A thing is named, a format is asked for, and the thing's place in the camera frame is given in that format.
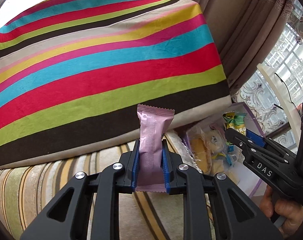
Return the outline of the person's right hand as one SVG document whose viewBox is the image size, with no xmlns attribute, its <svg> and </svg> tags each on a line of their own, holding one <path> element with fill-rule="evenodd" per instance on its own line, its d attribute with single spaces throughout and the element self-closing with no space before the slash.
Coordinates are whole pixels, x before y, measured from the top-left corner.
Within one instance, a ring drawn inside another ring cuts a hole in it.
<svg viewBox="0 0 303 240">
<path fill-rule="evenodd" d="M 284 223 L 279 227 L 279 231 L 285 239 L 294 237 L 294 234 L 298 235 L 298 229 L 302 228 L 303 225 L 303 206 L 286 199 L 278 199 L 273 204 L 272 194 L 272 188 L 267 185 L 263 198 L 260 201 L 260 210 L 267 218 L 271 218 L 274 212 L 285 217 Z"/>
</svg>

